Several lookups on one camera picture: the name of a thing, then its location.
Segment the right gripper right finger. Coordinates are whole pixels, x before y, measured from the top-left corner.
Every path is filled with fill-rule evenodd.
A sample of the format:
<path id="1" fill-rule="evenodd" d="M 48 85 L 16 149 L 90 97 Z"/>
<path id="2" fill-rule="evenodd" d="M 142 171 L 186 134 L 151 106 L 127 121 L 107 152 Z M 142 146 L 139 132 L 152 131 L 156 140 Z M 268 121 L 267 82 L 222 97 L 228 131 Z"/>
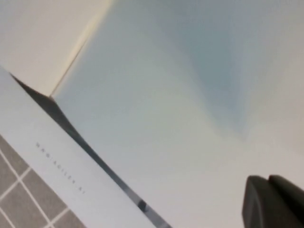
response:
<path id="1" fill-rule="evenodd" d="M 279 175 L 270 175 L 268 181 L 290 208 L 304 208 L 304 191 L 301 188 Z"/>

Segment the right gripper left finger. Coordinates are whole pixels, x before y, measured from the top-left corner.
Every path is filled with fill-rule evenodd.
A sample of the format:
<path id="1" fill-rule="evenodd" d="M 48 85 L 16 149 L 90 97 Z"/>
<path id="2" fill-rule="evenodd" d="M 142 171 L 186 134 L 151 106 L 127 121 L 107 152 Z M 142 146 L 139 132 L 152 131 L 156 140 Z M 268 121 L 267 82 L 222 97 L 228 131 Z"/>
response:
<path id="1" fill-rule="evenodd" d="M 304 209 L 292 209 L 268 179 L 248 176 L 242 218 L 246 228 L 302 228 Z"/>

